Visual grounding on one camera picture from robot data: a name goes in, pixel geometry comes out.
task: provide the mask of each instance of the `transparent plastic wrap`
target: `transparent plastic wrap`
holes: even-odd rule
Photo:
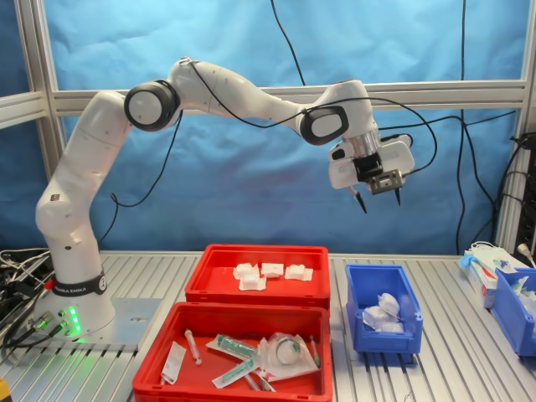
[[[261,347],[262,370],[268,381],[278,381],[318,370],[302,337],[276,332]]]
[[[241,360],[248,360],[258,354],[255,346],[221,334],[217,335],[213,341],[207,343],[207,347],[227,353]]]
[[[259,363],[256,359],[251,358],[250,360],[245,360],[243,363],[240,363],[227,373],[220,375],[217,379],[213,379],[212,384],[214,384],[214,387],[216,388],[226,387],[227,385],[232,384],[237,379],[241,379],[257,368],[259,368]]]

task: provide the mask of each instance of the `blue background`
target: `blue background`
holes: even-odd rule
[[[350,78],[368,83],[460,78],[461,0],[276,0],[276,6],[309,85]],[[56,0],[46,2],[46,11],[61,90],[130,88],[166,77],[184,55],[221,64],[259,86],[300,84],[268,0]],[[527,17],[528,0],[468,2],[467,80],[520,77]],[[11,35],[17,33],[15,25]],[[503,112],[467,111],[466,120]],[[422,113],[434,119],[459,111]],[[406,111],[376,112],[375,117],[380,126],[418,122]],[[64,119],[68,135],[76,121]],[[481,180],[491,194],[508,160],[513,124],[514,116],[508,116],[470,127]],[[162,180],[144,204],[120,209],[102,247],[201,250],[225,242],[453,254],[461,212],[456,186],[460,125],[443,121],[434,129],[437,159],[408,179],[402,206],[392,193],[374,198],[364,193],[364,215],[347,191],[329,184],[327,150],[333,144],[310,146],[285,127],[261,131],[215,116],[185,116]],[[422,127],[407,132],[415,138],[416,166],[422,166],[433,152],[430,133]],[[108,194],[115,192],[127,204],[139,200],[158,175],[172,134],[133,131],[128,137],[91,209],[97,238],[113,215]],[[0,136],[0,141],[3,137],[16,137],[11,147],[30,143],[19,136]],[[0,168],[15,164],[17,172],[31,178],[30,173],[39,173],[37,151],[35,166],[20,166],[18,155],[2,147]],[[13,180],[2,178],[9,191],[0,187],[0,200],[18,200],[25,212],[17,218],[22,224],[11,224],[9,230],[0,225],[0,244],[39,242],[33,206],[39,199],[35,194],[43,191],[42,179],[22,183],[11,175]],[[464,153],[462,182],[467,211],[461,243],[467,246],[491,214],[473,177],[469,152]],[[24,192],[27,185],[31,194]],[[2,204],[0,224],[12,215],[13,208]]]
[[[0,96],[28,92],[11,1],[0,1],[0,39]],[[46,185],[35,121],[0,130],[0,250],[44,245],[35,205]]]

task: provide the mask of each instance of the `metal base plate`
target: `metal base plate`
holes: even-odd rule
[[[162,299],[112,297],[111,304],[116,309],[116,315],[108,325],[71,342],[53,338],[48,345],[54,346],[62,342],[62,348],[77,348],[80,343],[88,343],[95,345],[95,350],[138,350],[157,315],[161,301]]]

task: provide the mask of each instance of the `blue bin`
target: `blue bin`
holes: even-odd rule
[[[501,326],[502,332],[519,356],[536,356],[536,336],[534,317],[528,314],[521,301],[512,290],[512,285],[524,276],[528,276],[524,287],[536,291],[536,270],[533,268],[516,268],[515,274],[497,272],[497,291],[493,314]]]
[[[408,278],[400,265],[346,264],[346,313],[356,352],[418,353],[422,314]],[[389,293],[400,304],[404,332],[375,332],[365,328],[363,310],[378,305],[378,296]]]

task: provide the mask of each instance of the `slotted table surface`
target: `slotted table surface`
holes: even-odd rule
[[[103,252],[114,297],[157,297],[157,320],[137,353],[57,346],[17,349],[0,364],[14,401],[133,401],[131,381],[170,307],[185,301],[195,252]],[[330,255],[333,400],[536,401],[536,358],[519,358],[494,316],[478,300],[456,257]],[[345,316],[346,263],[398,264],[424,316],[420,354],[404,363],[393,354],[353,351]]]

